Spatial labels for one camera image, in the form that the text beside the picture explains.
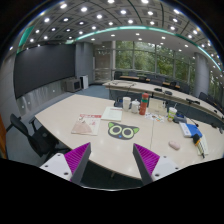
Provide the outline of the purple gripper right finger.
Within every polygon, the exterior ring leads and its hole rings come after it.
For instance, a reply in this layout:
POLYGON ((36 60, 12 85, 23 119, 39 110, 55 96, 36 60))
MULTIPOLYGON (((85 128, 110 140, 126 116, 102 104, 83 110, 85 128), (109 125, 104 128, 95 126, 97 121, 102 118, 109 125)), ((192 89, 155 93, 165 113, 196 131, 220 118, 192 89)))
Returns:
POLYGON ((178 165, 167 156, 159 156, 136 143, 133 144, 133 155, 144 185, 148 185, 179 170, 178 165))

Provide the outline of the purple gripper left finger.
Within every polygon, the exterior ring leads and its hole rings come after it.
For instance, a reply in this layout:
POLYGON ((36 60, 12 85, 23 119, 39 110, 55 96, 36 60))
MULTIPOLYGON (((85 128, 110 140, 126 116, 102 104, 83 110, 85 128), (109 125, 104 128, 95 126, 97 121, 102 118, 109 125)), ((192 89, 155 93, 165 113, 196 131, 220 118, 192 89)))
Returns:
POLYGON ((55 154, 41 169, 79 185, 90 154, 91 143, 86 143, 66 154, 55 154))

